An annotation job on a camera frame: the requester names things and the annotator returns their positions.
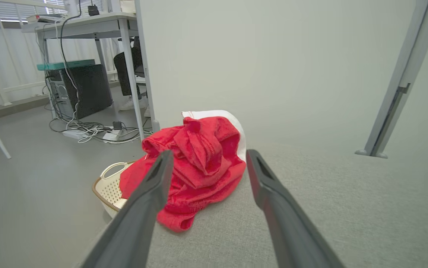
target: black computer case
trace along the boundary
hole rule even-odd
[[[47,71],[47,79],[52,91],[53,105],[64,119],[73,116],[78,97],[76,119],[99,112],[113,103],[110,86],[101,64],[70,68],[70,76],[76,85],[73,87],[65,69]]]

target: laundry basket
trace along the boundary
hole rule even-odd
[[[98,199],[101,201],[101,204],[103,204],[103,207],[105,207],[106,212],[108,212],[111,217],[114,217],[120,210],[115,205],[116,202],[118,202],[121,198],[120,175],[134,162],[135,161],[112,164],[111,166],[103,170],[100,177],[96,180],[95,183],[93,183],[93,187],[91,187],[93,193],[95,193],[96,197],[98,197]],[[124,167],[105,178],[106,173],[115,166]]]

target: red cloth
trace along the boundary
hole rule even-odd
[[[121,198],[128,199],[156,157],[170,149],[174,169],[168,202],[158,221],[175,232],[192,226],[195,214],[228,197],[238,185],[245,162],[237,156],[240,133],[225,117],[184,119],[184,125],[162,129],[142,142],[147,153],[121,173]]]

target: window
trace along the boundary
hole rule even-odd
[[[43,2],[52,5],[59,5],[61,8],[56,9],[52,7],[35,7],[29,5],[17,5],[18,10],[20,11],[20,17],[22,21],[26,22],[27,17],[33,16],[35,14],[67,14],[67,11],[63,9],[64,4],[63,0],[33,0],[36,2]],[[93,0],[93,4],[98,7],[99,11],[103,11],[103,0]],[[81,3],[82,8],[87,8],[91,5],[91,0],[87,0]],[[15,4],[0,2],[0,19],[4,22],[18,22],[19,18],[17,15],[17,10]]]

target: green box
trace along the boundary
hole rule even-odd
[[[67,61],[66,68],[80,67],[80,66],[94,66],[95,60],[82,60],[82,61]],[[46,64],[37,64],[37,69],[39,71],[47,70],[60,70],[64,68],[64,63],[46,63]]]

